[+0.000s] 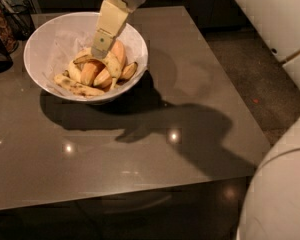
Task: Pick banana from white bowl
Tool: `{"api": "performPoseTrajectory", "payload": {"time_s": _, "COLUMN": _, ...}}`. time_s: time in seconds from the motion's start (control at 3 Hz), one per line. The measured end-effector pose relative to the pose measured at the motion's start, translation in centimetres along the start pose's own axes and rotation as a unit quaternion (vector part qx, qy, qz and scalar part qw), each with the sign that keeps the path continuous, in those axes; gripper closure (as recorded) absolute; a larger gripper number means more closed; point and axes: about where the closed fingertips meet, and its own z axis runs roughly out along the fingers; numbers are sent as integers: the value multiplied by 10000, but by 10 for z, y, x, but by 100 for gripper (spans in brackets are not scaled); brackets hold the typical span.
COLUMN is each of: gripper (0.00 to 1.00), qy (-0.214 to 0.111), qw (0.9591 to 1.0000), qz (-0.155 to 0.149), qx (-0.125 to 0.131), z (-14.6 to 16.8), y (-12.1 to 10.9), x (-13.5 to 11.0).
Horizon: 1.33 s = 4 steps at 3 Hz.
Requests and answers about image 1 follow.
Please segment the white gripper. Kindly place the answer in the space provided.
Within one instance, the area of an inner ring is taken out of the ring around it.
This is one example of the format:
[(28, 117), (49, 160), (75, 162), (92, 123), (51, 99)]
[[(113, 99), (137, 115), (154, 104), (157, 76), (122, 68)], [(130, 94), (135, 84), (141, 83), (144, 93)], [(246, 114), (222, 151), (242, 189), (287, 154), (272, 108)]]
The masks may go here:
[(146, 0), (104, 0), (101, 4), (91, 48), (97, 59), (106, 57), (124, 28), (129, 12), (134, 12)]

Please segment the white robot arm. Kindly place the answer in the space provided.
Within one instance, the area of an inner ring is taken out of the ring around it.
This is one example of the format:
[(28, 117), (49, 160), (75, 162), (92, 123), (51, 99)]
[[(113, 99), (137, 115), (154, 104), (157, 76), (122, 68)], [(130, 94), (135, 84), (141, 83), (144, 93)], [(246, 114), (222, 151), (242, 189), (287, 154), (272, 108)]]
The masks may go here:
[(222, 0), (202, 27), (272, 143), (254, 177), (161, 189), (155, 208), (106, 215), (106, 240), (300, 240), (300, 25), (288, 0)]

